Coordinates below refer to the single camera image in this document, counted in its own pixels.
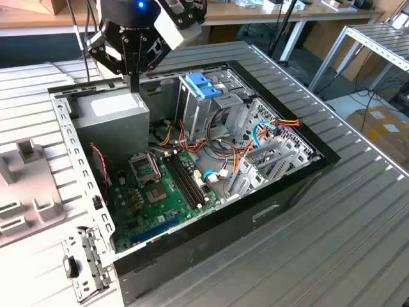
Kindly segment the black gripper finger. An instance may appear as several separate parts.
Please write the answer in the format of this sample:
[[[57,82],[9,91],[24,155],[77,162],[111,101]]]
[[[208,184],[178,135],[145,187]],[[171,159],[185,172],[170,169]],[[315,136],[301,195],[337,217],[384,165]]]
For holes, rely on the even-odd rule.
[[[134,92],[139,92],[140,76],[152,71],[170,52],[170,46],[157,31],[143,33],[135,56]]]
[[[126,52],[127,37],[120,39],[122,53],[111,47],[102,32],[88,40],[88,54],[105,70],[121,75],[131,93],[135,93],[135,64],[133,55]]]

